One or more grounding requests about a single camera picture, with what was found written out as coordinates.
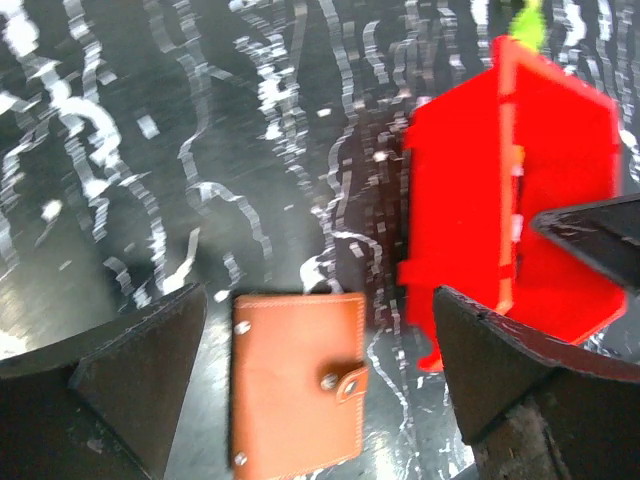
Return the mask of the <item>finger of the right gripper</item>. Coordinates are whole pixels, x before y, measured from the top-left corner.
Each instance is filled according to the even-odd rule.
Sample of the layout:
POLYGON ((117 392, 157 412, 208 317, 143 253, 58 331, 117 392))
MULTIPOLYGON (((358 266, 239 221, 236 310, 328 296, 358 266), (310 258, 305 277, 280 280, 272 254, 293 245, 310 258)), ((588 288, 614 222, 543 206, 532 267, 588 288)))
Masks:
POLYGON ((632 295, 639 293, 639 195, 546 210, 538 233, 632 295))

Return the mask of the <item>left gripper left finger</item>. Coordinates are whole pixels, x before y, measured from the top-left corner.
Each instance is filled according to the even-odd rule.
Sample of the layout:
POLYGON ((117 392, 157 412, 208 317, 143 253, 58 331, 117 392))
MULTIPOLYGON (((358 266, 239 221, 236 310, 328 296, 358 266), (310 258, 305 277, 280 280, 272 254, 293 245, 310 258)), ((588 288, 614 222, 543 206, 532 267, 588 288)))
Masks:
POLYGON ((2 360, 2 478, 163 478, 206 308, 189 284, 2 360))

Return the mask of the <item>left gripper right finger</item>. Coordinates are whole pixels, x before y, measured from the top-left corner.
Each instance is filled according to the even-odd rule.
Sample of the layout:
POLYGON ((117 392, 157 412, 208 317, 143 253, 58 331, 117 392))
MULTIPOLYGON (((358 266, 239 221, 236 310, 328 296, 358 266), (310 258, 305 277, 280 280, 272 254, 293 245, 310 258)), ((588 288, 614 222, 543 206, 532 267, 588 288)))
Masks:
POLYGON ((433 313, 463 442, 482 479, 636 479, 639 367, 441 286, 433 313))

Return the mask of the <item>red plastic card box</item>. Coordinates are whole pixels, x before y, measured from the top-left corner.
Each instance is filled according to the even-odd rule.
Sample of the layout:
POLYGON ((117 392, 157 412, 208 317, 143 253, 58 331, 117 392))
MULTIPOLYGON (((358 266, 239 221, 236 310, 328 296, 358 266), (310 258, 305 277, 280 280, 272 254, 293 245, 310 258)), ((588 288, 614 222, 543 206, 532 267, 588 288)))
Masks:
POLYGON ((621 192, 617 126, 613 99, 509 36, 488 70, 417 108, 404 137, 407 321, 436 340, 442 285, 573 345, 620 318, 622 288, 533 226, 621 192))

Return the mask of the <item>brown leather card holder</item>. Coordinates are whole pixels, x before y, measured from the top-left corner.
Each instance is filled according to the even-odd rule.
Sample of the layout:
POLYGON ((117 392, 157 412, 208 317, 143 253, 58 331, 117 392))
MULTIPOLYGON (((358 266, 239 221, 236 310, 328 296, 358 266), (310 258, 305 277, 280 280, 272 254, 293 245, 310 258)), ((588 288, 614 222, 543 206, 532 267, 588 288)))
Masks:
POLYGON ((291 479, 361 453, 369 374, 365 326, 361 293, 235 299, 235 478, 291 479))

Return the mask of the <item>green celery stalk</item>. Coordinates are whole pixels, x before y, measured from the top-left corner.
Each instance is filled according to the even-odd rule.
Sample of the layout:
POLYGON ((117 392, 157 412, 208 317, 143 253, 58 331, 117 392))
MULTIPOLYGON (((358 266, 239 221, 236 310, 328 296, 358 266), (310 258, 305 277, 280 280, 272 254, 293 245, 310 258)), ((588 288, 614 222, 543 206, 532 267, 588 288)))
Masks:
POLYGON ((539 52, 546 40, 542 5, 542 0, 526 0, 509 27, 509 36, 534 52, 539 52))

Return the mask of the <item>black marble pattern mat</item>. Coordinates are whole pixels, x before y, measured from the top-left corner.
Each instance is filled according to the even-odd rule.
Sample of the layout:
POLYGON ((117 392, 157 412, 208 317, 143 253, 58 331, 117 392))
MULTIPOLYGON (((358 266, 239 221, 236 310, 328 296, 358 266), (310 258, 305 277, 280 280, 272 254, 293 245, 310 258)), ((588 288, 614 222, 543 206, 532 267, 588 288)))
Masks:
POLYGON ((5 1, 1 354, 189 282, 208 316, 170 479, 228 479, 232 297, 368 295, 364 449, 316 479, 473 455, 395 283, 411 113, 490 64, 518 1, 5 1))

